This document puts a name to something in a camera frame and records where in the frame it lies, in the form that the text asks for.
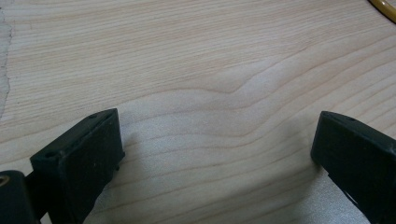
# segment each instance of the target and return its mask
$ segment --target yellow object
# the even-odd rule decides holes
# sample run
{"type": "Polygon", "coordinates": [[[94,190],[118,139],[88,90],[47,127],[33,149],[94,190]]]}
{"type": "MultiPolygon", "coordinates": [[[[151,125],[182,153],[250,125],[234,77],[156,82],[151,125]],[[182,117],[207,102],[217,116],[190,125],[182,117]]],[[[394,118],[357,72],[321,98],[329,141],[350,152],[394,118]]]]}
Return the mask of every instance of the yellow object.
{"type": "Polygon", "coordinates": [[[369,0],[382,14],[396,23],[396,8],[386,0],[369,0]]]}

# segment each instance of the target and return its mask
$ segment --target wood grain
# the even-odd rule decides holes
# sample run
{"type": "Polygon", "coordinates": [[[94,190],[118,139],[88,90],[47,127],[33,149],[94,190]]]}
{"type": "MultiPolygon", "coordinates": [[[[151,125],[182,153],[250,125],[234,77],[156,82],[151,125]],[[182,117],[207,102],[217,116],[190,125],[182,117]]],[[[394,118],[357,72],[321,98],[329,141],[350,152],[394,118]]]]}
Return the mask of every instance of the wood grain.
{"type": "Polygon", "coordinates": [[[119,110],[126,158],[86,223],[368,223],[309,158],[321,110],[396,137],[396,30],[366,1],[21,0],[0,15],[0,170],[28,174],[80,119],[119,110]]]}

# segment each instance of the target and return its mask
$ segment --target screw hole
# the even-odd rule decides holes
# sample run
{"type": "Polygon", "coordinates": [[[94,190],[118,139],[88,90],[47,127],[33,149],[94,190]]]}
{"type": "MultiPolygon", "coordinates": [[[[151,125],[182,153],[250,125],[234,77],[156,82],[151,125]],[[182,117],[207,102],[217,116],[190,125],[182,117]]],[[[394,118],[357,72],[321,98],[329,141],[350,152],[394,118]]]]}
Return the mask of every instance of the screw hole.
{"type": "Polygon", "coordinates": [[[54,156],[56,156],[56,153],[55,153],[55,152],[48,152],[48,153],[46,153],[46,158],[51,158],[51,157],[54,157],[54,156]]]}
{"type": "Polygon", "coordinates": [[[7,175],[0,175],[0,187],[4,186],[9,180],[7,175]]]}

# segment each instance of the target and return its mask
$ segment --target light wood tabletop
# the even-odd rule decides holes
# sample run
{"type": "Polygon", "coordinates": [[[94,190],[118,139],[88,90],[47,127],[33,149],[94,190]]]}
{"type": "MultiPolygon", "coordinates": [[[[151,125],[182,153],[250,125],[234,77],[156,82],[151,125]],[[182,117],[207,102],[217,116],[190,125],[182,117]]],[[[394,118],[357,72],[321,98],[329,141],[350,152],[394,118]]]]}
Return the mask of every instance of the light wood tabletop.
{"type": "Polygon", "coordinates": [[[85,223],[368,223],[309,156],[322,110],[396,137],[396,26],[368,1],[0,7],[0,170],[119,110],[85,223]]]}

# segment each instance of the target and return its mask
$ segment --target black clamp jaw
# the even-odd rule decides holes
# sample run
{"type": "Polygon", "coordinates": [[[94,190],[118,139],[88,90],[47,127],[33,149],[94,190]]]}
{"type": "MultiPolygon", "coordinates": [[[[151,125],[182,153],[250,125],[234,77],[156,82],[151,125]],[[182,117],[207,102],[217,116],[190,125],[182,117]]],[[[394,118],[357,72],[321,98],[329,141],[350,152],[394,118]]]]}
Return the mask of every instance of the black clamp jaw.
{"type": "Polygon", "coordinates": [[[396,223],[396,141],[353,118],[320,114],[313,161],[371,223],[396,223]]]}
{"type": "Polygon", "coordinates": [[[125,153],[117,109],[92,114],[30,158],[33,172],[0,172],[0,222],[82,223],[125,153]]]}

